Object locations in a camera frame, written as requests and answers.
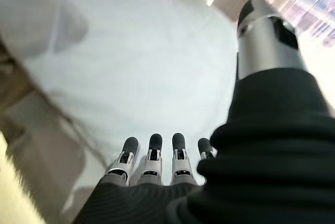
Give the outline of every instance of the beige surface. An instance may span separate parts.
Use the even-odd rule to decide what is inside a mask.
[[[20,175],[6,157],[6,149],[6,140],[0,132],[0,223],[44,223],[30,195],[23,190]]]

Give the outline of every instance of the black ribbed fabric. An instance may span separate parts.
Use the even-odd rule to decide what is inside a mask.
[[[186,183],[120,187],[103,183],[103,180],[96,186],[74,223],[164,223],[167,205],[198,187]]]

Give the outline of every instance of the black sleeve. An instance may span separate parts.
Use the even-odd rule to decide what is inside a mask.
[[[237,81],[211,143],[216,159],[198,165],[206,185],[170,205],[169,223],[335,223],[335,121],[308,72]]]

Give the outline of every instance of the white cloth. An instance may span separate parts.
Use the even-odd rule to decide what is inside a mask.
[[[1,10],[6,3],[0,0]],[[235,83],[237,41],[232,22],[200,0],[55,3],[64,7],[60,9],[64,16],[59,12],[55,16],[47,46],[27,50],[25,55],[24,47],[29,49],[32,43],[13,40],[22,35],[20,31],[11,34],[7,26],[2,35],[34,83],[75,122],[105,163],[121,150],[127,137],[139,140],[141,157],[150,136],[160,133],[164,184],[171,180],[172,135],[181,132],[195,177],[202,183],[196,173],[197,141],[210,137],[226,121]],[[72,22],[62,23],[60,17]],[[58,33],[63,30],[56,27],[71,26],[73,17],[81,19],[79,34],[59,48],[55,38],[72,37],[66,33],[61,37]],[[20,22],[23,31],[31,27],[23,15],[6,19],[0,20],[0,33],[4,23]],[[33,27],[41,29],[38,23]]]

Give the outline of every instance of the black fingertip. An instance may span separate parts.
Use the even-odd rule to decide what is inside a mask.
[[[172,137],[172,147],[175,149],[185,149],[185,138],[181,133],[176,133]]]
[[[163,143],[162,136],[159,135],[158,133],[155,133],[150,137],[149,149],[162,150],[162,143]]]
[[[134,156],[136,155],[138,147],[138,141],[134,137],[130,137],[126,140],[122,152],[132,152]]]
[[[201,155],[203,152],[211,152],[213,147],[210,145],[209,139],[202,138],[198,141],[198,149]]]

